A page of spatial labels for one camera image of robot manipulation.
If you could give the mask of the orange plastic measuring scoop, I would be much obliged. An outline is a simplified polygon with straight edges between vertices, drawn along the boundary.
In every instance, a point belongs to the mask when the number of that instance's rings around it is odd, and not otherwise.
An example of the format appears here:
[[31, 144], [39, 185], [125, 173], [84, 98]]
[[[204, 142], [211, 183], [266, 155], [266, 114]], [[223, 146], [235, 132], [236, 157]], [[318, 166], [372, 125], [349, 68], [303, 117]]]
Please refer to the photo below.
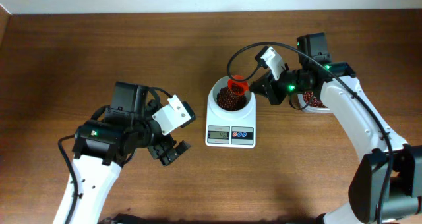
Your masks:
[[229, 79], [227, 82], [228, 88], [238, 96], [244, 96], [249, 90], [249, 85], [246, 81], [243, 81], [243, 77], [234, 75], [233, 79]]

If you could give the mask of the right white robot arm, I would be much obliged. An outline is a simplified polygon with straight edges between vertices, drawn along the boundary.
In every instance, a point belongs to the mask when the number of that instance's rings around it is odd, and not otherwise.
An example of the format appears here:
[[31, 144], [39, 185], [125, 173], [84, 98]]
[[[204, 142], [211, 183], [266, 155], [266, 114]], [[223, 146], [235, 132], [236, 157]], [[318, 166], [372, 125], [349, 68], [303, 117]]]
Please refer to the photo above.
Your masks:
[[260, 42], [255, 59], [269, 68], [250, 90], [278, 105], [286, 96], [313, 92], [337, 118], [360, 164], [349, 186], [348, 201], [320, 215], [317, 223], [388, 223], [421, 214], [421, 147], [411, 146], [380, 116], [365, 95], [354, 70], [335, 63], [323, 33], [297, 38], [293, 51], [301, 68], [289, 70], [274, 50]]

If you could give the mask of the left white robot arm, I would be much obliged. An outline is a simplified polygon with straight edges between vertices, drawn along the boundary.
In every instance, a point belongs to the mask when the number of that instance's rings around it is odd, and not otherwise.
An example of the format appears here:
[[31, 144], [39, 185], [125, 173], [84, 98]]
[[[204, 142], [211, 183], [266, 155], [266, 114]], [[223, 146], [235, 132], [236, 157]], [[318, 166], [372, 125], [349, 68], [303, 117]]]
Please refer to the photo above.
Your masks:
[[116, 82], [111, 103], [71, 135], [72, 158], [59, 139], [69, 180], [55, 223], [97, 223], [109, 191], [137, 149], [146, 148], [163, 166], [189, 149], [185, 141], [176, 142], [171, 132], [193, 122], [195, 112], [176, 95], [162, 105], [158, 92], [161, 88]]

